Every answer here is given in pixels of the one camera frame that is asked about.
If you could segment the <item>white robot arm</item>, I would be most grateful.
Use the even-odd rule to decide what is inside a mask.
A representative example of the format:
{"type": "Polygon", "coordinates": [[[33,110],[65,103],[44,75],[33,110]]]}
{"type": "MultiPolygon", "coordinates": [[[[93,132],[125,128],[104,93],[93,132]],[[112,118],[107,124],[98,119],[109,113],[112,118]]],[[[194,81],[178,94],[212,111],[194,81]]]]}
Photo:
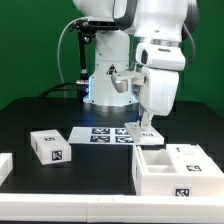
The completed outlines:
{"type": "Polygon", "coordinates": [[[139,104],[128,128],[148,130],[155,115],[170,113],[180,49],[198,23],[197,0],[72,0],[84,14],[82,26],[96,37],[95,71],[86,101],[97,106],[139,104]]]}

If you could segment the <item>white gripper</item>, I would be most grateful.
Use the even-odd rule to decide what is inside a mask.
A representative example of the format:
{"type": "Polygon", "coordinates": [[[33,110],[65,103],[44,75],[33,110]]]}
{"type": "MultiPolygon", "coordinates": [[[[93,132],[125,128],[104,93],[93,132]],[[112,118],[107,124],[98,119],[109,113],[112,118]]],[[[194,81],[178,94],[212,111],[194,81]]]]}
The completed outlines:
{"type": "Polygon", "coordinates": [[[176,71],[142,68],[144,84],[140,88],[139,126],[150,128],[153,115],[167,116],[174,103],[179,74],[176,71]]]}

